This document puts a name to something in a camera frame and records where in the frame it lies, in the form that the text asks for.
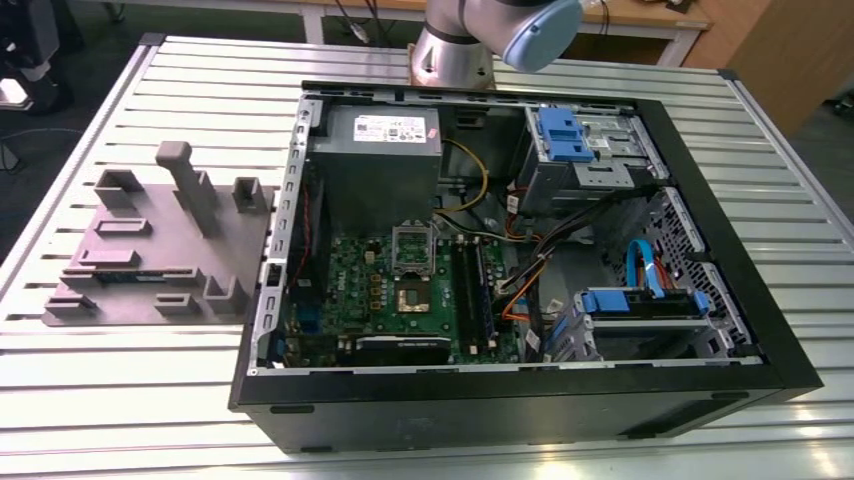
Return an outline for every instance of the floor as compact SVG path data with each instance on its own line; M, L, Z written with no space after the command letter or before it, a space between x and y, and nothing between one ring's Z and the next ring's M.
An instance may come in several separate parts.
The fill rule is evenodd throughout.
M184 9L175 7L128 6L127 20L114 25L98 3L72 2L71 8L87 48L60 58L55 69L74 91L74 105L46 116L0 112L0 137L29 129L48 129L8 140L24 165L15 175L0 173L0 262L75 147L79 138L75 132L86 130L143 33L286 42L304 40L302 20L296 15L219 10L194 10L192 15L187 15ZM324 22L328 43L360 45L336 19L327 18ZM395 47L414 42L420 31L420 25L411 22L384 22L384 27ZM842 210L854 218L854 193L850 191L854 164L849 163L854 152L854 120L834 116L830 108L822 107L791 143Z

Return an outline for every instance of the ram slot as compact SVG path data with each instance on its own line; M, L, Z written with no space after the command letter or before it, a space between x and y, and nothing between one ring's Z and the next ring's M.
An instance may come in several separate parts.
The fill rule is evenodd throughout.
M486 276L479 262L478 245L458 243L451 252L456 329L463 353L477 355L489 345L483 323L483 289Z
M478 271L478 285L475 295L478 299L478 318L483 328L483 341L489 348L495 347L495 323L493 322L493 295L490 291L490 281L486 273L486 262L483 260L483 247L481 243L469 245L470 252L474 252L474 261Z

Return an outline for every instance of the motherboard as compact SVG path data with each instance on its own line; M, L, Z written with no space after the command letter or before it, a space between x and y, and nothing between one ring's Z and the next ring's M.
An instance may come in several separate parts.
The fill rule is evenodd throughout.
M416 364L518 362L517 332L491 310L506 275L501 245L420 233L402 227L392 236L334 238L324 302L296 306L288 351L299 366L346 365L371 350L360 363L399 355Z

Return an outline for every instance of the blue cable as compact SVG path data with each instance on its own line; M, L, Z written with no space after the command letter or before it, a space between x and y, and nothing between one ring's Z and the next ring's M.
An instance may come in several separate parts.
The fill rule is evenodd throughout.
M662 298L665 296L665 290L658 284L658 273L655 272L655 256L653 255L653 245L650 245L650 242L641 238L635 238L629 243L629 251L626 252L626 284L630 287L638 286L638 267L635 267L638 249L641 249L641 255L643 256L643 273L646 276L647 287L650 290L653 290L653 296L655 298Z

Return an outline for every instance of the aluminum table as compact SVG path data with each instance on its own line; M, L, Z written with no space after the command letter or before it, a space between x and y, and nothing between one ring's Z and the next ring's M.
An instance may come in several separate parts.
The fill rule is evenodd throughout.
M826 387L669 440L286 456L226 408L240 327L40 321L104 169L195 147L216 184L279 185L300 82L406 83L404 51L147 36L0 269L0 474L156 478L854 476L854 230L738 81L707 70L497 65L499 88L661 100Z

